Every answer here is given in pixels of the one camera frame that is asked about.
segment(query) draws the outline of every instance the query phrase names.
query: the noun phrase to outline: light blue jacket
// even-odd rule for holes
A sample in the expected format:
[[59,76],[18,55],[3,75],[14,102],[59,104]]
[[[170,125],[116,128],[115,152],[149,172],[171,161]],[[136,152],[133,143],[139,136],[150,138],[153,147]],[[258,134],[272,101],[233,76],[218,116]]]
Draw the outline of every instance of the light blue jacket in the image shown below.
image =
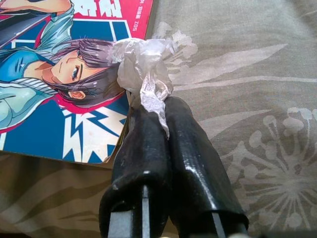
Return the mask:
[[[53,14],[41,35],[41,44],[36,49],[20,47],[0,50],[0,62],[20,50],[36,52],[50,60],[58,50],[65,47],[57,45],[71,40],[70,28],[73,24],[73,15],[74,6],[59,16]],[[39,79],[21,78],[6,82],[4,77],[5,75],[0,75],[0,130],[23,122],[44,100],[56,94]]]

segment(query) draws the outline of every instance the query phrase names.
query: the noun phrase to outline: fabric surface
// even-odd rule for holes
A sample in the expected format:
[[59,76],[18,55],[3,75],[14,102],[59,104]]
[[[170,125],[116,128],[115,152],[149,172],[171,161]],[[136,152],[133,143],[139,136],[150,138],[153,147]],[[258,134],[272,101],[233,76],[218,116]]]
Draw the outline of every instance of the fabric surface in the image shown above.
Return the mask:
[[[175,86],[220,154],[250,232],[317,230],[317,2],[162,0]],[[98,238],[106,168],[2,155],[0,231]],[[166,235],[176,237],[169,223]]]

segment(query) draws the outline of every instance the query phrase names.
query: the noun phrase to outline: plastic bag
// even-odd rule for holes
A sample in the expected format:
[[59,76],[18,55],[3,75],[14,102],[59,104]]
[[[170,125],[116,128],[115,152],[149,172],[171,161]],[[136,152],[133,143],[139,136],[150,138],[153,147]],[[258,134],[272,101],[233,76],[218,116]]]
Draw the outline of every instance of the plastic bag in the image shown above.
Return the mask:
[[158,115],[167,137],[164,100],[172,93],[173,86],[163,59],[175,51],[176,45],[171,39],[144,41],[132,38],[117,41],[109,53],[113,63],[121,63],[117,81],[131,92],[131,103],[140,97],[143,107]]

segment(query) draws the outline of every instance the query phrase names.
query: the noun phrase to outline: purple hair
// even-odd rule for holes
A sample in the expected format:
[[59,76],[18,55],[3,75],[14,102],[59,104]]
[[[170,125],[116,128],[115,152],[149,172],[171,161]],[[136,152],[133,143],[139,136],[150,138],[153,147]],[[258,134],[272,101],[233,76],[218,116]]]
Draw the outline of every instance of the purple hair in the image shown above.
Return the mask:
[[[117,83],[119,63],[112,63],[107,60],[113,43],[97,39],[79,39],[63,42],[61,45],[66,46],[59,50],[52,57],[52,60],[60,59],[72,51],[78,51],[88,67],[107,68],[78,82],[68,84],[47,83],[58,91],[65,100],[78,107],[86,108],[113,98],[124,90]],[[86,97],[84,99],[71,98],[68,92],[75,91],[83,91]]]

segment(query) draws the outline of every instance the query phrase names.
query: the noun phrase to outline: manga magazine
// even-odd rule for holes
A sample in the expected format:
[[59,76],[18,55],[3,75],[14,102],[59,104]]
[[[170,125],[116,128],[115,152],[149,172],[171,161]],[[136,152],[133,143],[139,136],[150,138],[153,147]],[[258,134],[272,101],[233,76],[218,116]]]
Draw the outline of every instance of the manga magazine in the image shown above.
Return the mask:
[[153,0],[0,1],[0,150],[110,156],[128,113],[111,42],[143,39]]

